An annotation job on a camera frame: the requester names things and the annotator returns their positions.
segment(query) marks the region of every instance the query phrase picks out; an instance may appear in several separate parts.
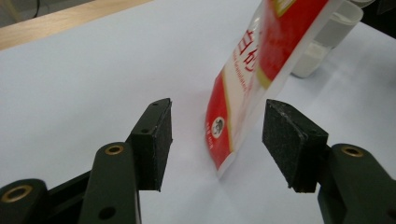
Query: plastic packet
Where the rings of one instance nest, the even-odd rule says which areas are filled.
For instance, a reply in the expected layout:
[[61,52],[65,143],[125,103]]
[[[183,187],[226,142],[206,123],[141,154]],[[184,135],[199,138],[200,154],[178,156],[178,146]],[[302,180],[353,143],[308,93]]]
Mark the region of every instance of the plastic packet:
[[283,88],[293,66],[342,0],[262,0],[220,71],[206,111],[205,138],[221,176],[233,162],[265,99]]

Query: snack bag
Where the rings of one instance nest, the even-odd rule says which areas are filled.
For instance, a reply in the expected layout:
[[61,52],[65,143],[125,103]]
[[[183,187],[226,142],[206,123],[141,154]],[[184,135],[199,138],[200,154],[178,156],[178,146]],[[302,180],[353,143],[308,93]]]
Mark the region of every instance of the snack bag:
[[265,99],[282,89],[293,66],[342,0],[262,0],[220,71],[206,111],[206,142],[221,176],[235,158]]

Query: white tabletop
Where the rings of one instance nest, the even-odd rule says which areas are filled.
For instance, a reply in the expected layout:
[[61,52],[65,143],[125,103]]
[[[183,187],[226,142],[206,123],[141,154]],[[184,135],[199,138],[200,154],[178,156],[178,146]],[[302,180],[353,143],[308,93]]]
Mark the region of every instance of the white tabletop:
[[[162,192],[141,191],[154,223],[321,223],[317,194],[296,194],[261,143],[262,119],[222,179],[204,141],[214,79],[260,0],[156,0],[0,51],[0,186],[51,189],[124,141],[147,105],[170,97],[173,137]],[[396,177],[396,40],[358,24],[310,78],[277,99],[371,151]]]

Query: white logo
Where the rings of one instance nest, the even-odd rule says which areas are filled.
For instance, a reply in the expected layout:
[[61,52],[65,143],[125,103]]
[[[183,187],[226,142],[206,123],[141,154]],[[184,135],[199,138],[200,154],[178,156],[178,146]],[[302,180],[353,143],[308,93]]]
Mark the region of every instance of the white logo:
[[224,118],[218,117],[212,124],[212,135],[214,138],[219,138],[224,129]]

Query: wooden edge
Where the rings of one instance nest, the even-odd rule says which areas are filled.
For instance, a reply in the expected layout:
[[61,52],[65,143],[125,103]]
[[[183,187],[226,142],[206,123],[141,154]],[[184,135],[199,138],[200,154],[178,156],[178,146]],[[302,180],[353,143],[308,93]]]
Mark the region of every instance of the wooden edge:
[[94,0],[29,21],[0,28],[0,50],[60,33],[88,21],[152,0]]

